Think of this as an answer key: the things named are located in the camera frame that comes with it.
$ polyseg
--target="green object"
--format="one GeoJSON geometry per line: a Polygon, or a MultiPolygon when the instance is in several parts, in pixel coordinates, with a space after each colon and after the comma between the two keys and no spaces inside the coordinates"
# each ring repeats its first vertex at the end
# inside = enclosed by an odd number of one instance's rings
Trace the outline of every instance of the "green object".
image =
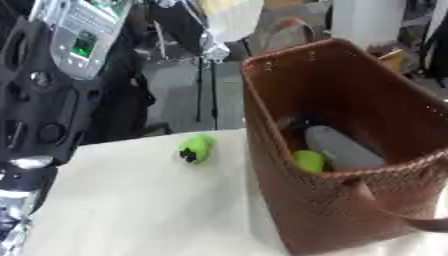
{"type": "Polygon", "coordinates": [[[89,58],[93,52],[93,48],[95,48],[96,41],[97,38],[95,35],[83,31],[79,33],[78,38],[76,38],[72,53],[84,58],[89,58]]]}
{"type": "Polygon", "coordinates": [[[215,138],[208,134],[196,135],[182,143],[179,155],[188,163],[200,164],[207,160],[215,142],[215,138]]]}
{"type": "Polygon", "coordinates": [[[322,172],[325,165],[325,157],[315,151],[299,150],[292,154],[294,164],[308,172],[322,172]]]}

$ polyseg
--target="leather basket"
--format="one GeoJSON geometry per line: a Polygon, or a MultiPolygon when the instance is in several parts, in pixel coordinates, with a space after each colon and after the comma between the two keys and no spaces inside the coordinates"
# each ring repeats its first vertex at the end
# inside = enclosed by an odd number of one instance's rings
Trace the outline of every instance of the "leather basket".
{"type": "Polygon", "coordinates": [[[434,219],[448,169],[443,102],[343,40],[250,58],[243,77],[251,159],[292,255],[448,231],[448,219],[434,219]],[[278,124],[301,114],[325,120],[387,166],[317,174],[296,168],[291,152],[306,149],[304,138],[278,124]]]}

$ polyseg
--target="white table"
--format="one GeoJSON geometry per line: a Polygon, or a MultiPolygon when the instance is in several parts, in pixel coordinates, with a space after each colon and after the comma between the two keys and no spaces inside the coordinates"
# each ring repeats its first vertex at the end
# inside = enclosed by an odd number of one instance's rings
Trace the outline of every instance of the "white table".
{"type": "MultiPolygon", "coordinates": [[[[248,164],[245,131],[210,134],[217,147],[200,166],[174,154],[191,134],[80,148],[34,216],[24,255],[287,255],[248,164]]],[[[417,234],[328,255],[447,254],[448,236],[417,234]]]]}

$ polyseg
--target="gray floor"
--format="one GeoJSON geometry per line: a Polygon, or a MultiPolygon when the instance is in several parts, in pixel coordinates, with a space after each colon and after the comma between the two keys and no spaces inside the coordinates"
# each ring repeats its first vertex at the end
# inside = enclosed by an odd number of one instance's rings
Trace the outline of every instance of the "gray floor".
{"type": "MultiPolygon", "coordinates": [[[[219,129],[237,129],[244,125],[240,63],[224,63],[217,67],[217,95],[219,129]]],[[[167,121],[174,132],[212,130],[211,78],[204,70],[202,121],[196,122],[197,64],[193,61],[176,64],[150,64],[145,74],[150,78],[150,89],[158,98],[149,110],[149,121],[167,121]]]]}

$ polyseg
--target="green toy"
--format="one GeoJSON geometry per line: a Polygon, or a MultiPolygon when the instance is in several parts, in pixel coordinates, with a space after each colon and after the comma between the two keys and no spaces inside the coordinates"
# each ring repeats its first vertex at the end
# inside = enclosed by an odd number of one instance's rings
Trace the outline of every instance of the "green toy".
{"type": "Polygon", "coordinates": [[[207,160],[216,140],[208,134],[189,138],[179,147],[179,155],[188,163],[200,164],[207,160]]]}
{"type": "Polygon", "coordinates": [[[325,157],[315,151],[299,150],[292,154],[294,164],[308,172],[322,172],[325,165],[325,157]]]}

